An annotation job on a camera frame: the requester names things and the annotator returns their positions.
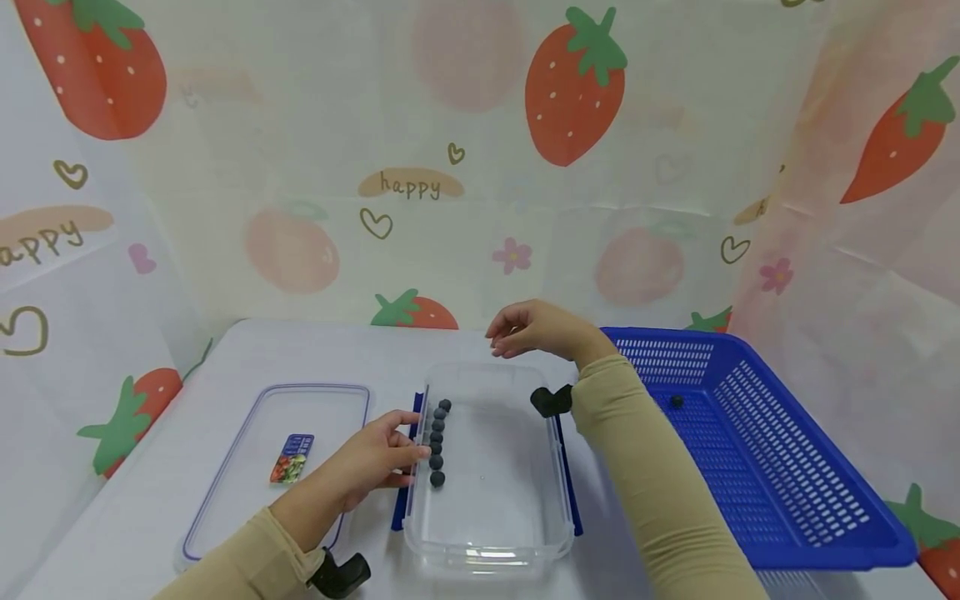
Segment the black clamp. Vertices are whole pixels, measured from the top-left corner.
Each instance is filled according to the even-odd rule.
[[[572,385],[564,385],[556,393],[551,393],[546,388],[537,388],[530,394],[530,403],[534,405],[537,412],[544,419],[550,419],[557,415],[569,413],[573,407]]]
[[[362,554],[354,554],[349,561],[337,566],[333,554],[327,548],[324,552],[324,562],[310,578],[310,583],[327,598],[346,598],[370,579],[370,565]]]

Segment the beige sleeve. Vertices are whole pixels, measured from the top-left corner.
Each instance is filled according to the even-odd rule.
[[[285,600],[303,593],[324,561],[304,554],[264,508],[154,600]]]
[[[573,387],[577,430],[602,455],[661,600],[766,599],[684,442],[620,355]]]

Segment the small packet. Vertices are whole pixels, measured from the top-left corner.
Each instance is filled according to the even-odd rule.
[[[312,435],[302,433],[295,433],[287,438],[287,443],[283,445],[280,456],[276,459],[274,470],[270,473],[270,483],[292,484],[300,479],[313,439]]]

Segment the pink flower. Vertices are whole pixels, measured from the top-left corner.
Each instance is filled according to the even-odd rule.
[[[763,265],[760,267],[760,276],[766,278],[760,289],[764,292],[775,290],[777,296],[779,296],[786,289],[787,284],[790,283],[790,279],[793,278],[790,259],[781,258],[776,265]]]
[[[503,241],[503,250],[493,253],[494,262],[503,263],[503,275],[509,275],[514,267],[526,271],[530,268],[530,255],[534,251],[526,244],[518,244],[512,237]]]

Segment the hand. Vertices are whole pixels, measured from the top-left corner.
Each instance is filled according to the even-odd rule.
[[[617,354],[592,323],[543,300],[527,300],[503,308],[487,328],[493,356],[514,358],[537,349],[577,363],[577,368]]]
[[[378,488],[406,488],[413,481],[410,467],[429,457],[430,448],[414,444],[396,429],[419,420],[417,413],[387,413],[353,434],[310,477],[316,474],[342,498],[343,513],[355,509]]]
[[[337,517],[373,490],[410,485],[410,467],[430,456],[430,448],[396,429],[418,420],[417,413],[393,411],[372,421],[274,502],[271,512],[301,550],[316,548]]]

